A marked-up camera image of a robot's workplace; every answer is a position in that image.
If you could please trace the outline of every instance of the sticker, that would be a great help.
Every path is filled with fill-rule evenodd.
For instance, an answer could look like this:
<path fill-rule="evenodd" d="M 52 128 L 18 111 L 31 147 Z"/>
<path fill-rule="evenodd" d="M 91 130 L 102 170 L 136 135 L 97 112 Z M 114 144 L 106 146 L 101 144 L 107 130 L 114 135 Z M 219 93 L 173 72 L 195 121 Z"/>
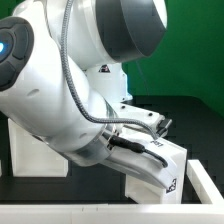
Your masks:
<path fill-rule="evenodd" d="M 100 68 L 99 72 L 101 72 L 101 73 L 110 73 L 110 69 L 109 69 L 109 67 L 107 65 L 103 65 Z"/>
<path fill-rule="evenodd" d="M 169 189 L 166 190 L 166 193 L 170 193 L 172 191 L 175 191 L 177 188 L 177 179 L 174 179 L 172 182 L 172 185 L 169 187 Z"/>

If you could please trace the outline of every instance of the cable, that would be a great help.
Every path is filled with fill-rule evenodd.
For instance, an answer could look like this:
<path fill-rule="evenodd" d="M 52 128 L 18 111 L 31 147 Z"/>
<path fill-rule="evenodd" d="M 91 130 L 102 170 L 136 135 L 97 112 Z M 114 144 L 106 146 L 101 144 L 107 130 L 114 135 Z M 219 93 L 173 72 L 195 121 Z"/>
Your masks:
<path fill-rule="evenodd" d="M 159 160 L 162 163 L 164 168 L 168 167 L 168 163 L 163 157 L 161 157 L 160 155 L 146 149 L 145 146 L 140 144 L 140 143 L 131 142 L 127 139 L 124 139 L 124 138 L 121 138 L 121 137 L 118 137 L 118 136 L 115 136 L 115 135 L 113 135 L 109 139 L 109 143 L 112 144 L 112 145 L 115 145 L 115 146 L 119 146 L 121 148 L 129 149 L 129 150 L 131 150 L 132 152 L 135 152 L 135 153 L 143 153 L 143 152 L 147 153 L 150 156 L 154 157 L 155 159 Z"/>
<path fill-rule="evenodd" d="M 104 118 L 96 118 L 88 114 L 85 110 L 78 93 L 76 91 L 75 85 L 73 83 L 73 79 L 71 76 L 71 71 L 68 62 L 68 54 L 67 54 L 67 36 L 68 36 L 68 26 L 69 26 L 69 18 L 71 13 L 71 8 L 74 0 L 68 0 L 64 12 L 64 19 L 62 24 L 62 33 L 61 33 L 61 62 L 62 62 L 62 69 L 65 75 L 71 96 L 76 103 L 80 113 L 90 122 L 97 123 L 97 124 L 135 124 L 138 126 L 143 127 L 144 129 L 148 130 L 149 134 L 153 137 L 154 140 L 158 138 L 157 134 L 154 133 L 152 128 L 145 124 L 142 121 L 134 120 L 134 119 L 104 119 Z"/>

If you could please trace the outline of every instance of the black band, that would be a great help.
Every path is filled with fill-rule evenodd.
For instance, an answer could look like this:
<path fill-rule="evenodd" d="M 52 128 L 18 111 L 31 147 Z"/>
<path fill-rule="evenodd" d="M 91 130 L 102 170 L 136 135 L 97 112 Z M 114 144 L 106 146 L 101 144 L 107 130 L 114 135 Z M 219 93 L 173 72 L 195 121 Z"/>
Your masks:
<path fill-rule="evenodd" d="M 0 91 L 16 82 L 33 50 L 34 34 L 31 25 L 20 17 L 0 20 Z"/>
<path fill-rule="evenodd" d="M 166 31 L 153 0 L 96 0 L 96 20 L 104 48 L 118 62 L 150 56 Z"/>

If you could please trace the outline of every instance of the green wall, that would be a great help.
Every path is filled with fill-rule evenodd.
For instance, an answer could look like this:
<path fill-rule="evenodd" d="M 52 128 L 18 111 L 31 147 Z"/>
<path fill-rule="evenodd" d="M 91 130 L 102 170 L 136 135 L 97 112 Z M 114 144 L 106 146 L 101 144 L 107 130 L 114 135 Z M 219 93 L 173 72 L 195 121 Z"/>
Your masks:
<path fill-rule="evenodd" d="M 19 2 L 0 0 L 0 18 Z M 139 67 L 136 62 L 123 66 L 130 92 L 195 96 L 224 116 L 224 0 L 166 3 L 168 30 L 159 48 L 139 60 Z"/>

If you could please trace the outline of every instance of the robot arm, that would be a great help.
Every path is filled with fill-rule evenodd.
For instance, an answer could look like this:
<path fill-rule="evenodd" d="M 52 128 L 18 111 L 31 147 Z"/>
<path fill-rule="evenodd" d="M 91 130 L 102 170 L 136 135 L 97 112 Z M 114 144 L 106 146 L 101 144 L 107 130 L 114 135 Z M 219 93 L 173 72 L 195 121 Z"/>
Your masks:
<path fill-rule="evenodd" d="M 74 103 L 60 57 L 65 5 L 66 0 L 29 0 L 13 17 L 0 21 L 0 110 L 77 165 L 102 163 L 169 188 L 176 165 L 171 158 L 148 150 L 151 136 L 127 134 L 116 122 L 93 123 L 80 113 L 79 103 Z M 83 70 L 151 55 L 166 28 L 162 12 L 163 0 L 74 1 L 68 64 L 87 116 L 117 118 L 89 86 Z"/>

